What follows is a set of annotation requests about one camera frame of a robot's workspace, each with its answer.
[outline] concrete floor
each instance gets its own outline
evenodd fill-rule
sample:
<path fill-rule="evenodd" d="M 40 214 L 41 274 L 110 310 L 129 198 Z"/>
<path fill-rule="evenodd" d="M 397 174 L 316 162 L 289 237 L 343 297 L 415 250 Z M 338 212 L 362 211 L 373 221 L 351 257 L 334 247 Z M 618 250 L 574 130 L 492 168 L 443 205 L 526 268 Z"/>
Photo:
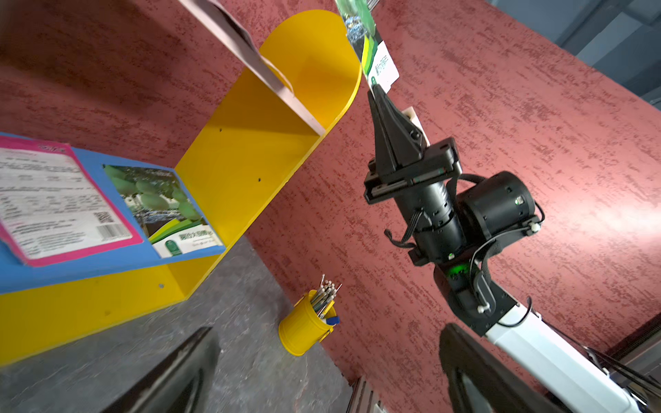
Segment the concrete floor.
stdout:
<path fill-rule="evenodd" d="M 291 308 L 241 239 L 188 301 L 0 369 L 0 412 L 101 411 L 214 325 L 222 350 L 207 412 L 344 413 L 351 388 L 324 349 L 283 349 L 278 323 Z"/>

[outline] small yellow bucket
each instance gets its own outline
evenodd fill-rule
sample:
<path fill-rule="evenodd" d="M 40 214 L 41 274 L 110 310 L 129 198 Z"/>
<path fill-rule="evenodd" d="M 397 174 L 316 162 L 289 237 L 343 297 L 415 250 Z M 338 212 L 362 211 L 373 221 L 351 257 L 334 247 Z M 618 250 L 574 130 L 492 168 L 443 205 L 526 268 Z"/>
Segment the small yellow bucket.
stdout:
<path fill-rule="evenodd" d="M 282 345 L 295 356 L 302 356 L 316 342 L 321 343 L 321 340 L 332 332 L 332 326 L 323 322 L 310 304 L 316 293 L 317 290 L 312 289 L 304 295 L 278 327 Z M 326 314 L 327 318 L 336 316 L 335 308 L 331 308 Z"/>

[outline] red textured wall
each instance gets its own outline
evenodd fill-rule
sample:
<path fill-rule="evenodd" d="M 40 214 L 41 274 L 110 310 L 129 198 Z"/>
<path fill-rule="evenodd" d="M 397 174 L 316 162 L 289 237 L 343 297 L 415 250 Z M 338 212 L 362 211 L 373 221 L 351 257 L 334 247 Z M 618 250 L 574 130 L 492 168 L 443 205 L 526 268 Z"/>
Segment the red textured wall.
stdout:
<path fill-rule="evenodd" d="M 432 142 L 453 135 L 466 171 L 510 170 L 545 208 L 495 279 L 601 350 L 659 313 L 661 112 L 481 0 L 386 1 L 374 17 L 395 103 Z M 450 411 L 438 334 L 455 317 L 433 268 L 383 236 L 405 229 L 394 201 L 363 200 L 373 152 L 363 87 L 249 239 L 292 300 L 322 272 L 344 282 L 324 347 L 349 378 L 366 374 L 394 412 Z"/>
<path fill-rule="evenodd" d="M 176 0 L 13 3 L 3 131 L 173 166 L 241 70 Z M 224 3 L 258 44 L 334 7 Z M 482 0 L 384 1 L 374 15 L 402 75 L 391 98 L 432 141 L 454 135 L 465 170 L 508 169 L 545 207 L 542 232 L 495 258 L 494 277 L 600 349 L 657 314 L 661 112 Z M 362 199 L 372 139 L 363 87 L 249 238 L 292 300 L 321 272 L 345 283 L 325 346 L 349 379 L 366 374 L 393 412 L 449 411 L 438 333 L 455 319 L 432 268 L 383 236 L 404 231 L 394 203 Z"/>

